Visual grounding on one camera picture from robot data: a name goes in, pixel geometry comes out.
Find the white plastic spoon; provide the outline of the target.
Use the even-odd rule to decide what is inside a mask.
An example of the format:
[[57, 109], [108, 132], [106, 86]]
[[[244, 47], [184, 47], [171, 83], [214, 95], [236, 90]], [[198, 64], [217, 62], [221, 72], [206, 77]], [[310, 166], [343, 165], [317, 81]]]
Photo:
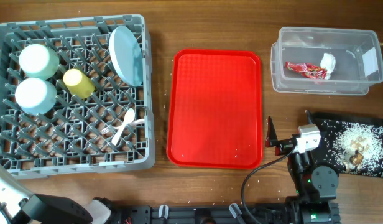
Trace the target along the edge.
[[124, 115], [124, 120], [123, 120], [122, 124], [120, 125], [119, 129], [117, 130], [117, 132], [114, 134], [114, 136], [111, 139], [111, 144], [113, 144], [115, 146], [117, 145], [117, 143], [119, 142], [119, 140], [121, 138], [121, 135], [122, 135], [124, 129], [126, 128], [126, 125], [134, 121], [135, 115], [136, 115], [136, 113], [135, 113], [133, 108], [129, 108], [126, 111], [126, 114]]

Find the white napkin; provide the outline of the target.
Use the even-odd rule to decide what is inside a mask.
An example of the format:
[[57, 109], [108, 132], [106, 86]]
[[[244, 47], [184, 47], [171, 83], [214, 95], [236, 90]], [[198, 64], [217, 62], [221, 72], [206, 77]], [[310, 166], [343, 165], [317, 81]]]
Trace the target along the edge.
[[320, 67], [326, 70], [325, 79], [328, 80], [331, 77], [336, 65], [336, 59], [332, 54], [324, 53], [320, 62]]

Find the red snack wrapper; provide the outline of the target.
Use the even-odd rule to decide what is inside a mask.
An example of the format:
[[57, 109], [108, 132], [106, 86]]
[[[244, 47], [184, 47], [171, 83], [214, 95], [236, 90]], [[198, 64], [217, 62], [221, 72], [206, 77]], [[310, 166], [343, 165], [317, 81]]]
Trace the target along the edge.
[[303, 75], [305, 78], [322, 80], [327, 75], [327, 70], [310, 63], [291, 63], [286, 62], [285, 68]]

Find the light blue bowl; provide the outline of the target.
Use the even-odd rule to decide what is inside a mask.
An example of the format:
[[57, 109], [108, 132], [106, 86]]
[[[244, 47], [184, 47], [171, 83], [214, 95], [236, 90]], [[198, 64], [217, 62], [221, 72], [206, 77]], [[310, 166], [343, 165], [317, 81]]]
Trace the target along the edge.
[[24, 113], [29, 115], [45, 114], [56, 103], [55, 86], [39, 78], [27, 78], [16, 88], [15, 99]]

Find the white plastic fork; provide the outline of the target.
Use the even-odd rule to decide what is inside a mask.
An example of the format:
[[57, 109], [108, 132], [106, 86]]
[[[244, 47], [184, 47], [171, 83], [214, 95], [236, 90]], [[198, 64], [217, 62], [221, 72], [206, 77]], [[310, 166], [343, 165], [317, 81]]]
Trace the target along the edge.
[[[135, 121], [133, 121], [133, 122], [131, 122], [131, 123], [129, 123], [129, 125], [131, 125], [131, 126], [137, 126], [137, 125], [140, 125], [140, 124], [144, 124], [145, 123], [145, 119], [138, 119], [138, 120], [135, 120]], [[102, 134], [102, 135], [104, 135], [104, 134], [107, 134], [107, 133], [109, 133], [112, 129], [114, 129], [114, 130], [118, 130], [119, 129], [119, 126], [114, 126], [114, 127], [106, 127], [106, 128], [104, 128], [104, 129], [102, 129], [101, 131], [100, 131], [100, 134]]]

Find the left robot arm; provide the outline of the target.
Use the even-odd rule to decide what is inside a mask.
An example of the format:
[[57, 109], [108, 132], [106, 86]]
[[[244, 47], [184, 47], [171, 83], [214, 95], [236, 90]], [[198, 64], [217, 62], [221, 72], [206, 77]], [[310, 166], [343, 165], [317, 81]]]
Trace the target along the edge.
[[3, 223], [110, 223], [123, 215], [105, 198], [80, 205], [66, 197], [33, 193], [0, 165], [0, 215]]

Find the yellow plastic cup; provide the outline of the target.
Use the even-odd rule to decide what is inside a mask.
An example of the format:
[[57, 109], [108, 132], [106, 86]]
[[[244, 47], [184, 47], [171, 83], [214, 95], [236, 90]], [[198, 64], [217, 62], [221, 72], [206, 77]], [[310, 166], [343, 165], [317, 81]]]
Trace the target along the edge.
[[89, 97], [95, 90], [93, 82], [78, 69], [70, 69], [65, 72], [63, 82], [72, 95], [81, 99]]

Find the light blue plate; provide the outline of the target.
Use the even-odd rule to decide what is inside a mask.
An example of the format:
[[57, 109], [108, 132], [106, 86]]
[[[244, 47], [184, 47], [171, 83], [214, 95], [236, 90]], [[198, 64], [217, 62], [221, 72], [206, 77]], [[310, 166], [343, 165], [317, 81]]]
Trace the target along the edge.
[[134, 34], [126, 26], [119, 26], [111, 33], [109, 54], [114, 71], [124, 83], [130, 86], [142, 84], [142, 52]]

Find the mint green bowl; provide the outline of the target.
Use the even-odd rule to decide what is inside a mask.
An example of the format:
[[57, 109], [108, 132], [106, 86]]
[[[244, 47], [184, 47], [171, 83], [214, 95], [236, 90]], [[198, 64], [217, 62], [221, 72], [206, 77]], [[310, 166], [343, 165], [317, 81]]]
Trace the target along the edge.
[[32, 44], [21, 51], [19, 65], [28, 78], [47, 80], [58, 70], [58, 53], [44, 45]]

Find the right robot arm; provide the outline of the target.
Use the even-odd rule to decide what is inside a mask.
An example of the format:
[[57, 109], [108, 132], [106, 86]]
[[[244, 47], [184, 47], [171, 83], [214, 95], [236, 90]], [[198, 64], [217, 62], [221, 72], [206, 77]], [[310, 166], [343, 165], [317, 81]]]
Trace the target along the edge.
[[326, 163], [318, 163], [313, 151], [320, 146], [322, 132], [306, 110], [308, 124], [298, 127], [298, 133], [290, 138], [277, 139], [274, 125], [267, 132], [267, 146], [275, 147], [276, 156], [288, 159], [287, 169], [294, 182], [296, 196], [285, 199], [282, 223], [330, 223], [341, 222], [339, 205], [332, 201], [337, 197], [339, 173]]

